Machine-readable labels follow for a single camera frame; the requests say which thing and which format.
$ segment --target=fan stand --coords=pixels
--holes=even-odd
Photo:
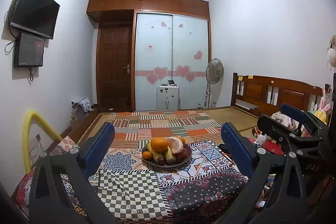
[[[207,81],[207,89],[205,91],[205,99],[204,99],[204,108],[209,108],[210,105],[210,91],[211,91],[211,84]]]

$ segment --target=electric fan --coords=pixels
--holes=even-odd
[[[222,62],[217,58],[212,59],[208,64],[205,72],[205,77],[207,79],[207,89],[205,91],[204,108],[209,108],[211,85],[218,83],[223,75],[224,67]]]

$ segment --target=bed frame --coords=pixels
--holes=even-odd
[[[274,102],[276,88],[278,88],[278,97]],[[326,84],[325,90],[329,89],[330,85]],[[310,110],[310,103],[313,101],[314,105],[319,104],[318,96],[322,95],[322,88],[296,80],[256,75],[238,76],[236,72],[233,73],[231,106],[248,111],[258,117],[278,112],[282,103],[287,103],[300,110]],[[257,107],[246,109],[237,105],[236,99]]]

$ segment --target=metal bolt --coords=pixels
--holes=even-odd
[[[262,147],[259,147],[259,148],[257,149],[257,152],[258,152],[260,155],[266,154],[266,150],[265,150],[264,148],[262,148]]]
[[[43,151],[43,152],[40,153],[40,157],[41,157],[41,158],[45,158],[47,155],[48,155],[48,154],[47,154],[46,151]]]
[[[76,154],[76,153],[78,153],[78,151],[79,151],[78,147],[73,147],[73,148],[70,149],[71,154]]]
[[[288,155],[293,159],[296,158],[296,154],[293,151],[290,151]]]

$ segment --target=checkered cloth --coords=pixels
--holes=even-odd
[[[168,223],[171,214],[155,171],[113,173],[100,170],[98,196],[124,223]]]

